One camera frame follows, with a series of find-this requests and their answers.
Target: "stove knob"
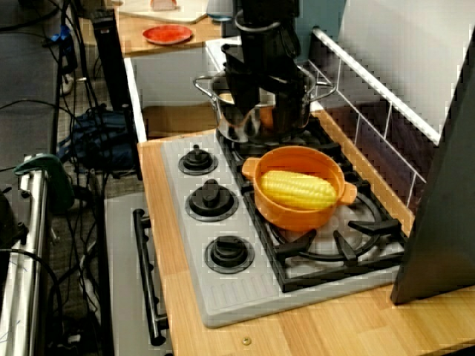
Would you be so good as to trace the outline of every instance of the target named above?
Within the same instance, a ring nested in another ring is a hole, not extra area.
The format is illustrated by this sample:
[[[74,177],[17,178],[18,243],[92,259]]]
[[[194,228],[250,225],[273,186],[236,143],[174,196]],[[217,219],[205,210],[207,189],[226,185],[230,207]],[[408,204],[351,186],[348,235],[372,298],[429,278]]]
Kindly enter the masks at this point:
[[[235,205],[235,196],[216,180],[207,180],[189,199],[190,209],[202,217],[219,217]]]
[[[247,247],[234,236],[220,236],[212,249],[214,263],[224,268],[233,268],[246,261]]]
[[[199,145],[194,145],[193,150],[188,152],[183,160],[183,165],[191,171],[202,171],[213,164],[211,155],[200,149]]]
[[[220,186],[216,180],[209,179],[203,185],[203,202],[207,208],[213,208],[220,202]]]

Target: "stainless steel pot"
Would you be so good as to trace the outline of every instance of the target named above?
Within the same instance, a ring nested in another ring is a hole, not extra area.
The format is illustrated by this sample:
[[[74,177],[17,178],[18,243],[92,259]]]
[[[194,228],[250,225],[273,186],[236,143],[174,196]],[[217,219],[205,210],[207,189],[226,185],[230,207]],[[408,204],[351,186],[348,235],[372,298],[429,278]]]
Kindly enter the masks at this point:
[[[219,72],[215,76],[199,76],[193,80],[193,85],[211,100],[214,109],[217,128],[227,138],[234,142],[248,142],[249,140],[269,140],[278,139],[286,134],[284,131],[302,129],[307,126],[309,120],[309,104],[315,100],[329,96],[336,90],[334,85],[326,82],[316,82],[315,77],[302,67],[299,69],[308,79],[306,93],[302,98],[299,110],[292,117],[291,125],[279,125],[279,118],[276,117],[275,94],[264,89],[259,89],[259,104],[253,107],[248,113],[243,114],[234,104],[226,81],[226,73]],[[207,90],[198,84],[199,81],[211,81],[211,90]],[[311,98],[315,86],[331,87],[328,93]]]

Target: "black burner grate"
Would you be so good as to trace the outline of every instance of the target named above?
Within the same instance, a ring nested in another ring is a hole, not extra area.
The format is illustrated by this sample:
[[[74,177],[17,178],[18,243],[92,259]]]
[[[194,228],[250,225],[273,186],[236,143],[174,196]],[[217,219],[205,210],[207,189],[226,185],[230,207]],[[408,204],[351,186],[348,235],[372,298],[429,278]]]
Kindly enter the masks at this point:
[[[400,222],[393,219],[384,209],[371,191],[369,182],[363,180],[359,174],[353,170],[353,165],[345,155],[343,155],[341,146],[330,139],[317,119],[311,121],[306,127],[304,139],[300,136],[293,141],[280,142],[275,145],[257,145],[255,143],[246,145],[236,144],[220,135],[219,131],[217,131],[217,138],[225,154],[226,161],[231,167],[240,187],[246,207],[252,217],[259,238],[283,292],[295,291],[310,286],[342,280],[351,276],[398,266],[401,263],[402,252],[386,254],[368,261],[358,261],[358,257],[372,249],[381,238],[387,239],[388,242],[397,242],[404,248],[407,237],[402,233]],[[343,236],[340,231],[334,231],[333,236],[339,253],[312,253],[309,252],[308,249],[310,243],[315,238],[315,230],[303,234],[298,240],[292,243],[288,243],[281,235],[279,229],[269,224],[261,216],[254,203],[252,184],[241,173],[242,165],[249,156],[262,156],[273,148],[282,147],[284,145],[305,145],[306,147],[317,149],[332,157],[332,159],[340,165],[344,172],[345,180],[357,187],[359,200],[368,206],[375,217],[374,222],[350,221],[348,223],[348,226],[351,228],[370,237],[366,243],[354,249],[345,240],[345,236]],[[342,266],[327,268],[323,271],[303,274],[298,277],[288,277],[286,273],[286,259],[296,256],[323,262],[343,262],[343,264]]]

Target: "oven handle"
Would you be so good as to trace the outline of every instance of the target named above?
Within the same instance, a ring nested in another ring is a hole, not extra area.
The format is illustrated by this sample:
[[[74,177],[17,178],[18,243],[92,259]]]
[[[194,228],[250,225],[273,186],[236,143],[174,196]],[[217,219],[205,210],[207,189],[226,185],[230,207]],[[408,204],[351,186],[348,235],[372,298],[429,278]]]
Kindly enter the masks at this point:
[[[148,260],[147,241],[145,228],[150,227],[150,219],[143,219],[144,210],[136,209],[133,212],[135,237],[137,240],[137,250],[139,252],[140,273],[142,275],[143,296],[145,298],[145,310],[147,312],[148,333],[150,334],[150,343],[153,346],[163,345],[166,339],[162,336],[161,330],[168,329],[168,318],[166,314],[157,313],[157,304],[160,302],[155,296],[155,288],[152,282],[153,265]]]

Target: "yellow corn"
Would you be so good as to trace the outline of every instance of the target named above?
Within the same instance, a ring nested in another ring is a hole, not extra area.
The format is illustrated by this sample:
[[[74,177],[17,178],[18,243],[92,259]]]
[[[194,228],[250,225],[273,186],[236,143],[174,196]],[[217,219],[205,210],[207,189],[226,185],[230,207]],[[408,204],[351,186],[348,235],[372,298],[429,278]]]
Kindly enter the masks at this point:
[[[261,177],[263,193],[293,208],[321,210],[336,202],[336,191],[325,179],[302,173],[269,171]]]

